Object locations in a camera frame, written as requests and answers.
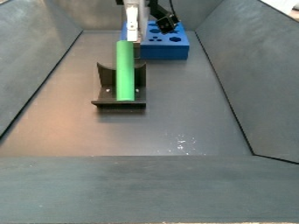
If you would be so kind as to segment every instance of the blue foam block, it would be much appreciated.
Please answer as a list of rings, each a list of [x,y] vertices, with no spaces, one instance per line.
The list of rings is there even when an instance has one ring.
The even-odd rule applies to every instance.
[[[127,39],[127,24],[124,24],[120,38]],[[145,60],[187,60],[188,52],[189,41],[183,24],[179,23],[171,33],[161,34],[155,21],[148,21],[147,34],[140,44],[140,58]]]

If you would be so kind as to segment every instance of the green tube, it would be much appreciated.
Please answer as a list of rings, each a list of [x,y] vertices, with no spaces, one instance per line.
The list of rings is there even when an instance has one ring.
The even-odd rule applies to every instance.
[[[116,42],[116,100],[135,100],[133,42]]]

